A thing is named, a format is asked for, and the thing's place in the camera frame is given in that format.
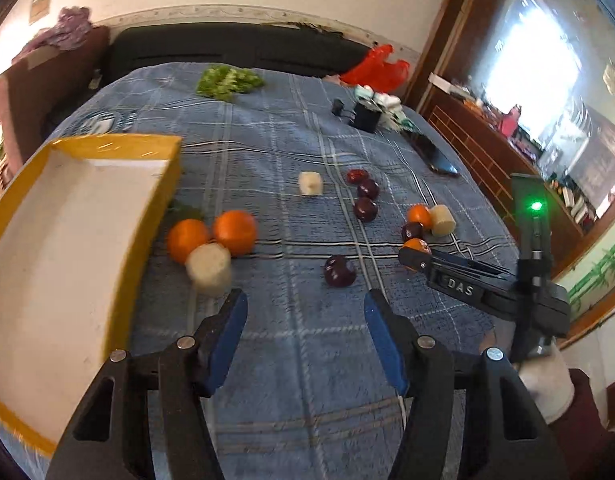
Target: green vegetable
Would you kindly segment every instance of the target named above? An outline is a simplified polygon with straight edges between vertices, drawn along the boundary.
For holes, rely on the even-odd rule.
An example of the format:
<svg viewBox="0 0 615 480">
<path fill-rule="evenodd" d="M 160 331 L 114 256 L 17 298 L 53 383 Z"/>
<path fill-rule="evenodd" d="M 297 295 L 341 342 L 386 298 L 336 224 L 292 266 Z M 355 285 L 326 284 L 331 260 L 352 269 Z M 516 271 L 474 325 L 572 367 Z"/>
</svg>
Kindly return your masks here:
<svg viewBox="0 0 615 480">
<path fill-rule="evenodd" d="M 199 208 L 188 205 L 175 198 L 172 199 L 172 202 L 170 202 L 168 206 L 168 213 L 172 214 L 175 222 L 187 220 L 188 218 L 194 218 L 195 220 L 203 220 L 204 218 L 203 211 Z"/>
<path fill-rule="evenodd" d="M 264 80 L 248 68 L 212 65 L 201 75 L 196 92 L 204 97 L 232 101 L 234 92 L 246 94 L 264 84 Z"/>
</svg>

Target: green bamboo painting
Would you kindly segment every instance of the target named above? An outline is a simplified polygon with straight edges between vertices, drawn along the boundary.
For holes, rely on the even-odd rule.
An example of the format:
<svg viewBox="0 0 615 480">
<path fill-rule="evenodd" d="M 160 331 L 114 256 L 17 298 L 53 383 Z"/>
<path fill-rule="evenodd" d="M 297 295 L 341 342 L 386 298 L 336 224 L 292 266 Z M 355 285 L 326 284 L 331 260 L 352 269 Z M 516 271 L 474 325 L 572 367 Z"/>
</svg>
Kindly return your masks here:
<svg viewBox="0 0 615 480">
<path fill-rule="evenodd" d="M 604 250 L 604 256 L 597 261 L 591 271 L 583 276 L 569 291 L 572 305 L 572 319 L 576 319 L 587 311 L 583 306 L 586 294 L 601 287 L 609 288 L 615 282 L 615 242 L 609 250 Z"/>
</svg>

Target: white cloth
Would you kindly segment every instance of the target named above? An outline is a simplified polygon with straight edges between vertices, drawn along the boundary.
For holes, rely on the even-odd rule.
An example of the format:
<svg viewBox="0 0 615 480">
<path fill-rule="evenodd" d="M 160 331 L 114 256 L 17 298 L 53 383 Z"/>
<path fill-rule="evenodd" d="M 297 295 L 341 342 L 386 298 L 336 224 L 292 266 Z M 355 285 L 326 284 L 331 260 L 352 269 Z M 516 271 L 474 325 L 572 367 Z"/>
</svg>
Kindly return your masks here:
<svg viewBox="0 0 615 480">
<path fill-rule="evenodd" d="M 521 364 L 519 377 L 548 424 L 563 415 L 574 400 L 570 371 L 554 343 L 552 355 Z"/>
</svg>

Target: metal screw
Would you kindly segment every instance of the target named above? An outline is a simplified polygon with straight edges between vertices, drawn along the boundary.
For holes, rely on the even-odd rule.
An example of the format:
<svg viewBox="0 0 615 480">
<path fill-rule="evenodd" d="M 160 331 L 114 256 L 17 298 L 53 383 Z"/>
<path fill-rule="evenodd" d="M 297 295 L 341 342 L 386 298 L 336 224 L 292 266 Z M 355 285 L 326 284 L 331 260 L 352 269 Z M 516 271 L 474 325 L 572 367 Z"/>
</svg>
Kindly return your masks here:
<svg viewBox="0 0 615 480">
<path fill-rule="evenodd" d="M 540 260 L 543 257 L 543 251 L 532 251 L 532 259 L 533 260 Z M 534 286 L 541 286 L 541 277 L 540 276 L 533 276 L 532 277 L 532 285 Z"/>
<path fill-rule="evenodd" d="M 187 350 L 188 348 L 192 348 L 195 343 L 196 341 L 191 335 L 184 335 L 182 338 L 179 339 L 179 341 L 176 342 L 176 345 L 181 350 Z"/>
<path fill-rule="evenodd" d="M 434 345 L 436 345 L 436 341 L 434 341 L 434 338 L 429 335 L 422 335 L 416 340 L 416 344 L 421 348 L 430 349 L 434 348 Z"/>
<path fill-rule="evenodd" d="M 503 359 L 503 352 L 501 352 L 498 348 L 488 348 L 487 352 L 485 352 L 485 354 L 492 360 L 492 361 L 500 361 L 501 359 Z"/>
<path fill-rule="evenodd" d="M 110 361 L 118 363 L 127 357 L 128 353 L 124 350 L 113 350 L 110 354 Z"/>
</svg>

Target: yellow box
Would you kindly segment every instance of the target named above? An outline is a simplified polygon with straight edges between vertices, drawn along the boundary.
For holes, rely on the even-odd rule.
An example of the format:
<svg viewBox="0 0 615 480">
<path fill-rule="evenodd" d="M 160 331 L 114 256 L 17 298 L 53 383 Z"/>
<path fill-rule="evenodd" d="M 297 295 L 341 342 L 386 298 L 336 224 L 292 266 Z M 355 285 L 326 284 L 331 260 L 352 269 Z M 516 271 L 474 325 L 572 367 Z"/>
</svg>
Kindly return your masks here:
<svg viewBox="0 0 615 480">
<path fill-rule="evenodd" d="M 180 137 L 140 134 L 56 140 L 0 200 L 0 421 L 43 454 L 56 449 L 89 375 L 126 346 L 150 247 L 180 176 L 180 145 Z"/>
</svg>

